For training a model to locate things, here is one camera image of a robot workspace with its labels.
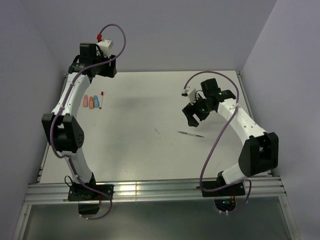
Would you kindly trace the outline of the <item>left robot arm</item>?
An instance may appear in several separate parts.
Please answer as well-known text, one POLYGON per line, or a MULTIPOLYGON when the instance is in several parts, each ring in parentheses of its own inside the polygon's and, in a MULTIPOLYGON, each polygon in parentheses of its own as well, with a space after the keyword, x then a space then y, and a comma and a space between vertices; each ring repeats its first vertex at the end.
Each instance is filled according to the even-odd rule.
POLYGON ((41 118, 53 153, 57 158, 65 159, 72 174, 70 191, 86 200, 95 198, 98 188, 83 153, 85 134, 76 117, 93 78, 113 78, 117 73, 116 57, 111 54, 111 45, 111 40, 79 45, 79 55, 68 68, 65 88, 57 105, 51 113, 41 118))

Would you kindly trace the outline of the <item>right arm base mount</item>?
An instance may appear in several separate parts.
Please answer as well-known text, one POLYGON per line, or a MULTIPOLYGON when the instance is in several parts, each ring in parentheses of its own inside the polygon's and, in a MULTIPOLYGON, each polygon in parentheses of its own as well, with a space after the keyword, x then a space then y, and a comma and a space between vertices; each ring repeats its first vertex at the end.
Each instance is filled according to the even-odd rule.
POLYGON ((244 196, 246 191, 243 183, 237 183, 214 192, 206 192, 202 190, 201 194, 203 198, 214 198, 215 207, 219 211, 229 213, 236 209, 236 197, 244 196))

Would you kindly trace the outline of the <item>orange highlighter pen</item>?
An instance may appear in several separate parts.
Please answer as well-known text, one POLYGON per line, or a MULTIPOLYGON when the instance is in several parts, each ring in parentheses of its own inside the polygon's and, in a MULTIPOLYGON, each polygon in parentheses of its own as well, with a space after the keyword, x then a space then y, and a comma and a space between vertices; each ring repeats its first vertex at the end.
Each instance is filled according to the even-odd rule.
POLYGON ((90 97, 89 97, 88 107, 89 107, 90 109, 94 109, 94 108, 95 108, 95 102, 94 102, 94 97, 93 97, 93 96, 90 96, 90 97))

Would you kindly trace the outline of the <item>pink highlighter pen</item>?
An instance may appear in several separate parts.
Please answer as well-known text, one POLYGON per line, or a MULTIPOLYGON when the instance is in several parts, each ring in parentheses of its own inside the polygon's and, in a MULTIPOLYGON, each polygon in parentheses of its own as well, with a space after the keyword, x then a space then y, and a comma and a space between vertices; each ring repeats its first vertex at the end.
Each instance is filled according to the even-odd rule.
POLYGON ((82 106, 84 108, 88 108, 89 107, 89 97, 86 94, 83 96, 82 106))

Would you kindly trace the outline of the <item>white pen with red tip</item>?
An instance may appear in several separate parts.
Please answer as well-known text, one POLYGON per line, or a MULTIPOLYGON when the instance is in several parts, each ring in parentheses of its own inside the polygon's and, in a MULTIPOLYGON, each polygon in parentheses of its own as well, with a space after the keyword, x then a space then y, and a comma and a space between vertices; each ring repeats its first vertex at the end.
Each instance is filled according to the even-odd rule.
POLYGON ((103 99, 104 99, 104 91, 101 91, 100 100, 99 100, 99 109, 100 110, 103 108, 103 99))

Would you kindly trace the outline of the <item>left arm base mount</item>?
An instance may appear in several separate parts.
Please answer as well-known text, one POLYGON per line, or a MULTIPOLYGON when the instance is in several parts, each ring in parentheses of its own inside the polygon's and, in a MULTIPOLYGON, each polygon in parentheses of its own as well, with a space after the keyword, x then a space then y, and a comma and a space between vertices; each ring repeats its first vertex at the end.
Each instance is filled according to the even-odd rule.
POLYGON ((72 182, 69 187, 67 200, 69 202, 78 202, 78 213, 88 217, 95 216, 100 210, 101 201, 109 201, 113 198, 113 184, 96 184, 95 180, 91 180, 86 184, 89 190, 80 183, 72 182))

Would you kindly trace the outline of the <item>blue highlighter pen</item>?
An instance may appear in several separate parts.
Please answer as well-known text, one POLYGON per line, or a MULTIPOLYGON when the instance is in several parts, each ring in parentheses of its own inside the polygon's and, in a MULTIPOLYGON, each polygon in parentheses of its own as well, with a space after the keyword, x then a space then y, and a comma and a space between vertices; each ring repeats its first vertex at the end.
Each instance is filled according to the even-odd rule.
POLYGON ((99 100, 99 97, 97 95, 93 96, 93 103, 94 103, 94 107, 95 108, 99 108, 100 107, 100 100, 99 100))

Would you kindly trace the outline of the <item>purple ballpoint pen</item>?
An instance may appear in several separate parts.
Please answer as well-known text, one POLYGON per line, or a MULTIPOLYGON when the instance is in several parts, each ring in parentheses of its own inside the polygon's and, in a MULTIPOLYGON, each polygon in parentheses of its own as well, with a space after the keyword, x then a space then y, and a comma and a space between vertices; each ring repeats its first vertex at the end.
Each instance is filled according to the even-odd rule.
POLYGON ((192 137, 198 137, 198 138, 204 138, 203 135, 195 134, 195 133, 190 133, 190 132, 185 132, 185 131, 177 131, 179 134, 182 135, 187 135, 187 136, 192 136, 192 137))

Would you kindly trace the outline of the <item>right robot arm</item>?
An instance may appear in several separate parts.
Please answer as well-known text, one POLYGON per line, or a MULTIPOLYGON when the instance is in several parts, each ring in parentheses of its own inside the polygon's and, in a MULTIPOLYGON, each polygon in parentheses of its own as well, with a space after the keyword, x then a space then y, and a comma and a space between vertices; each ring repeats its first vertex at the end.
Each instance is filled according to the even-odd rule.
POLYGON ((233 128, 242 143, 237 163, 217 176, 217 191, 227 195, 233 190, 234 183, 278 166, 279 138, 274 132, 260 127, 239 106, 238 96, 229 89, 221 90, 216 79, 207 79, 200 85, 202 94, 188 86, 182 90, 182 96, 189 99, 182 110, 188 125, 196 128, 211 112, 216 112, 233 128))

